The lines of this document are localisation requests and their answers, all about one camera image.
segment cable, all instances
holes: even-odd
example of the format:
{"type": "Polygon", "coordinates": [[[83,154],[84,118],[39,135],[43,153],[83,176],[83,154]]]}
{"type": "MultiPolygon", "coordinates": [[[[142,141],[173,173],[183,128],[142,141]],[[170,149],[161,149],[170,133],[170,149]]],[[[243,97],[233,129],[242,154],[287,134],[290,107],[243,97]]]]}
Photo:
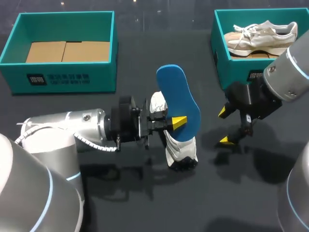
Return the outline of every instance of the cable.
{"type": "MultiPolygon", "coordinates": [[[[43,124],[36,124],[36,126],[30,128],[29,130],[25,131],[25,133],[23,133],[22,135],[20,135],[16,140],[15,143],[16,144],[20,144],[23,140],[25,140],[26,138],[28,138],[30,135],[32,135],[34,132],[44,129],[44,128],[55,128],[55,129],[62,129],[64,130],[64,128],[55,125],[55,123],[43,123],[43,124]]],[[[94,144],[93,142],[89,141],[88,139],[82,137],[80,134],[78,134],[77,132],[75,132],[73,134],[73,136],[75,138],[77,138],[78,140],[82,141],[83,143],[85,143],[86,145],[99,150],[99,151],[106,151],[106,152],[115,152],[117,150],[116,147],[107,147],[107,146],[99,146],[94,144]]]]}

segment blue insole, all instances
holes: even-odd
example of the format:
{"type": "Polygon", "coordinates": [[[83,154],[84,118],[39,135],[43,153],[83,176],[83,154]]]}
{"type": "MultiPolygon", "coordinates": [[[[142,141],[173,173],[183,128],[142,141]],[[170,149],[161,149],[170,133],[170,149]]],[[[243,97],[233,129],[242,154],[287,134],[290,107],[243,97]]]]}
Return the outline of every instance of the blue insole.
{"type": "Polygon", "coordinates": [[[179,142],[192,139],[199,130],[201,114],[183,70],[178,65],[165,65],[156,71],[156,79],[168,105],[168,117],[187,116],[187,123],[170,131],[171,136],[179,142]]]}

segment teal box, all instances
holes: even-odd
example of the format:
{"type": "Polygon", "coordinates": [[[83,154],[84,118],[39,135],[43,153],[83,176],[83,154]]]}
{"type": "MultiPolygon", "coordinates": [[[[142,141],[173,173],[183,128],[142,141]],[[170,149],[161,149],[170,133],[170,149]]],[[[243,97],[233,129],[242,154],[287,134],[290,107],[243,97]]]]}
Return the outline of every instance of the teal box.
{"type": "Polygon", "coordinates": [[[261,24],[267,20],[275,25],[296,22],[298,37],[309,29],[307,8],[215,10],[211,49],[223,90],[235,81],[248,83],[247,79],[251,72],[261,72],[274,61],[273,58],[231,59],[224,35],[234,31],[233,25],[246,27],[251,24],[261,24]]]}
{"type": "Polygon", "coordinates": [[[22,13],[0,57],[0,72],[13,94],[115,92],[117,52],[114,12],[22,13]],[[56,41],[110,42],[109,59],[26,63],[32,42],[56,41]]]}

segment sneaker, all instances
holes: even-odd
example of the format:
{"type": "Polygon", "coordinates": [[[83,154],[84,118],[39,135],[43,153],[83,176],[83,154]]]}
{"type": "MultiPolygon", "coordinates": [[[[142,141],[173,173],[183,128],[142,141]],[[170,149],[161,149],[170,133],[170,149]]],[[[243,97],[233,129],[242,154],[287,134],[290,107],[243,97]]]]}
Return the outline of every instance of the sneaker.
{"type": "Polygon", "coordinates": [[[234,25],[235,32],[224,35],[228,50],[246,57],[254,51],[280,56],[297,38],[297,23],[274,25],[269,21],[245,28],[234,25]]]}
{"type": "MultiPolygon", "coordinates": [[[[161,92],[154,93],[150,100],[150,112],[163,111],[167,107],[163,94],[161,92]]],[[[186,142],[178,142],[166,130],[164,134],[168,166],[176,171],[195,168],[198,162],[195,137],[186,142]]]]}

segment black table surface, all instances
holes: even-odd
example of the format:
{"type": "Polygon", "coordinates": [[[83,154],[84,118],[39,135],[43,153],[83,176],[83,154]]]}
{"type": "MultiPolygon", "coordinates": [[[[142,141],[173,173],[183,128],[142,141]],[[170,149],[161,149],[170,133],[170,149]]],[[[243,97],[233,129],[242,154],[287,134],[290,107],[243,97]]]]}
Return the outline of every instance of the black table surface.
{"type": "MultiPolygon", "coordinates": [[[[8,17],[1,24],[2,47],[10,20],[8,17]]],[[[118,14],[118,20],[125,18],[118,14]]],[[[150,138],[149,151],[130,143],[123,145],[121,153],[79,154],[89,196],[89,210],[85,212],[91,219],[89,230],[279,232],[277,192],[309,140],[305,126],[309,96],[286,103],[258,121],[253,138],[244,139],[240,149],[214,148],[239,125],[239,115],[218,118],[225,97],[212,60],[211,31],[205,24],[197,26],[199,30],[192,25],[190,30],[145,30],[133,25],[128,30],[118,25],[114,94],[12,96],[1,76],[0,132],[15,139],[20,132],[16,123],[31,116],[93,108],[109,111],[122,95],[133,95],[137,104],[142,104],[144,98],[150,100],[158,91],[156,70],[161,65],[178,64],[202,115],[196,136],[197,168],[183,173],[169,170],[157,134],[150,138]]]]}

